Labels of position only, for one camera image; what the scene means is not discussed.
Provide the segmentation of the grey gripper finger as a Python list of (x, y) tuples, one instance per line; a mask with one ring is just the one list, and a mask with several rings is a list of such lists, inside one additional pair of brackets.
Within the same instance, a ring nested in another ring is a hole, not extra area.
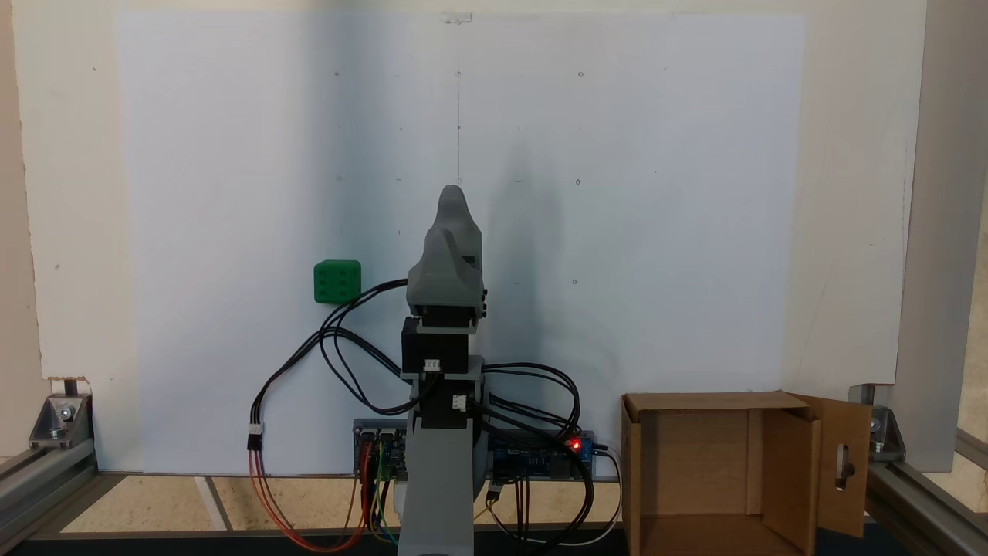
[(435, 226), (454, 233), (467, 232), (472, 228), (472, 214), (465, 193), (458, 185), (446, 185), (442, 188), (435, 213)]
[(421, 278), (482, 282), (482, 236), (473, 228), (432, 226), (426, 232)]

